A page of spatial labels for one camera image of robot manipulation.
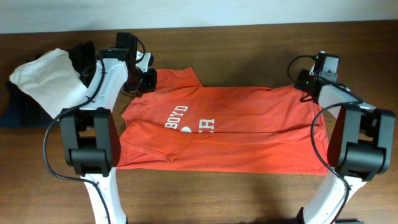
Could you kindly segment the orange printed t-shirt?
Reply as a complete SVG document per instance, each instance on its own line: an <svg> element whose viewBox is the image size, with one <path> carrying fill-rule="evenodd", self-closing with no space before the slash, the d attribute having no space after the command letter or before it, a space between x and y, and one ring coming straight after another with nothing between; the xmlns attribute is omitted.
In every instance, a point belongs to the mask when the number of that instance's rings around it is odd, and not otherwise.
<svg viewBox="0 0 398 224"><path fill-rule="evenodd" d="M123 112L120 169L324 175L320 107L293 86L205 87L191 68L160 69L157 88Z"/></svg>

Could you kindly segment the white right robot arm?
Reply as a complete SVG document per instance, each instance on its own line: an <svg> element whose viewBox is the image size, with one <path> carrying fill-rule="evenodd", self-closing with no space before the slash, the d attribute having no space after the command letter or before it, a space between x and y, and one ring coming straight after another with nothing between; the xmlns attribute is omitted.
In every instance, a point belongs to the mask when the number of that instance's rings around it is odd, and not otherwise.
<svg viewBox="0 0 398 224"><path fill-rule="evenodd" d="M302 207L295 223L340 223L339 215L351 197L391 163L395 114L365 103L347 87L334 81L335 73L301 70L295 87L307 93L305 101L321 106L310 128L315 137L315 124L329 112L336 119L328 145L327 157L316 157L327 168L326 177L316 196Z"/></svg>

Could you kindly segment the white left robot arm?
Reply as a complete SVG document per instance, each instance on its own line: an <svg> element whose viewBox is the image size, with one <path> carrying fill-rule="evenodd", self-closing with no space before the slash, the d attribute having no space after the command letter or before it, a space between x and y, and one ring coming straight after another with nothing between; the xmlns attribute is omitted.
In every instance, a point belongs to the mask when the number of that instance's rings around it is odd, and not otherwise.
<svg viewBox="0 0 398 224"><path fill-rule="evenodd" d="M66 163L88 191L96 223L127 223L116 182L121 143L112 111L122 86L153 91L157 74L153 55L105 49L91 67L93 79L77 108L59 119Z"/></svg>

